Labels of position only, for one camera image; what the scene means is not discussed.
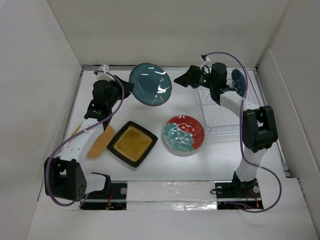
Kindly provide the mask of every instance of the purple cable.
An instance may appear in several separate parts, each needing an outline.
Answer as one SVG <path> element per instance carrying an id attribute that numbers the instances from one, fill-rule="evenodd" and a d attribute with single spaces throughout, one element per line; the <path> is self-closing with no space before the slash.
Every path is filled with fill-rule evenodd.
<path id="1" fill-rule="evenodd" d="M 240 114 L 239 114 L 239 118 L 240 118 L 239 126 L 240 126 L 240 149 L 241 149 L 241 155 L 242 155 L 243 160 L 247 164 L 249 164 L 251 166 L 254 166 L 254 167 L 257 167 L 257 168 L 261 168 L 263 170 L 266 170 L 276 178 L 276 180 L 278 181 L 278 184 L 279 184 L 279 195 L 278 195 L 276 201 L 271 206 L 269 206 L 269 207 L 267 207 L 265 209 L 262 209 L 262 210 L 259 210 L 259 211 L 249 211 L 249 210 L 246 210 L 246 209 L 241 209 L 241 210 L 243 210 L 245 212 L 248 212 L 248 213 L 263 213 L 263 212 L 266 212 L 266 211 L 272 209 L 280 201 L 280 198 L 281 198 L 281 195 L 282 195 L 282 184 L 281 184 L 281 181 L 280 181 L 279 177 L 273 171 L 271 171 L 270 169 L 268 169 L 268 168 L 266 168 L 264 166 L 260 166 L 260 165 L 251 163 L 245 157 L 244 146 L 243 146 L 243 136 L 242 136 L 242 134 L 243 134 L 243 132 L 242 132 L 242 124 L 243 124 L 243 116 L 244 116 L 244 102 L 245 102 L 245 98 L 247 96 L 247 91 L 248 91 L 248 72 L 247 72 L 246 67 L 234 55 L 232 55 L 232 54 L 230 54 L 228 52 L 224 52 L 224 51 L 213 51 L 213 52 L 209 52 L 209 53 L 205 54 L 205 56 L 209 56 L 209 55 L 213 55 L 213 54 L 224 54 L 224 55 L 228 55 L 228 56 L 232 57 L 233 59 L 235 59 L 240 64 L 240 66 L 241 66 L 241 68 L 243 69 L 243 72 L 244 72 L 245 90 L 244 90 L 243 100 L 241 101 Z M 226 204 L 235 204 L 234 202 L 225 202 L 225 203 Z M 249 205 L 245 205 L 245 204 L 242 204 L 242 203 L 237 203 L 237 204 L 252 209 L 252 207 L 250 207 Z"/>
<path id="2" fill-rule="evenodd" d="M 108 72 L 106 72 L 106 71 L 102 71 L 102 70 L 97 70 L 97 71 L 95 71 L 94 73 L 105 73 L 105 74 L 111 76 L 113 79 L 115 79 L 115 80 L 118 82 L 118 84 L 120 85 L 120 87 L 121 87 L 122 97 L 121 97 L 121 102 L 120 102 L 119 106 L 116 108 L 116 110 L 115 110 L 111 115 L 109 115 L 109 116 L 106 117 L 105 119 L 101 120 L 100 122 L 97 122 L 97 123 L 95 123 L 95 124 L 87 127 L 87 128 L 85 129 L 86 131 L 88 131 L 88 130 L 90 130 L 90 129 L 93 129 L 94 127 L 96 127 L 96 126 L 104 123 L 105 121 L 108 121 L 108 120 L 109 120 L 113 115 L 115 115 L 115 113 L 119 110 L 119 108 L 121 107 L 121 105 L 122 105 L 122 103 L 123 103 L 123 101 L 124 101 L 124 99 L 125 99 L 125 89 L 124 89 L 124 86 L 122 85 L 121 81 L 120 81 L 116 76 L 114 76 L 114 75 L 112 75 L 111 73 L 108 73 Z M 44 178 L 45 185 L 46 185 L 46 189 L 47 189 L 48 194 L 49 194 L 50 198 L 52 199 L 52 201 L 53 201 L 55 204 L 57 204 L 57 205 L 59 205 L 59 206 L 61 206 L 61 207 L 71 206 L 72 204 L 75 203 L 75 201 L 72 201 L 72 202 L 70 202 L 70 203 L 61 203 L 61 202 L 59 202 L 59 201 L 55 198 L 55 196 L 53 195 L 53 193 L 52 193 L 52 191 L 51 191 L 50 182 L 49 182 L 49 169 L 50 169 L 50 165 L 51 165 L 52 159 L 54 158 L 54 156 L 56 155 L 56 153 L 57 153 L 66 143 L 68 143 L 70 140 L 76 138 L 77 136 L 83 134 L 84 132 L 85 132 L 84 130 L 81 130 L 80 132 L 77 132 L 75 135 L 73 135 L 73 136 L 69 137 L 68 139 L 64 140 L 64 141 L 52 152 L 52 154 L 50 155 L 50 157 L 49 157 L 49 159 L 48 159 L 47 165 L 46 165 L 45 178 Z M 87 195 L 84 197 L 84 200 L 83 200 L 83 202 L 81 203 L 80 206 L 82 206 L 82 205 L 84 204 L 85 200 L 88 198 L 88 195 L 89 195 L 89 194 L 87 194 Z"/>

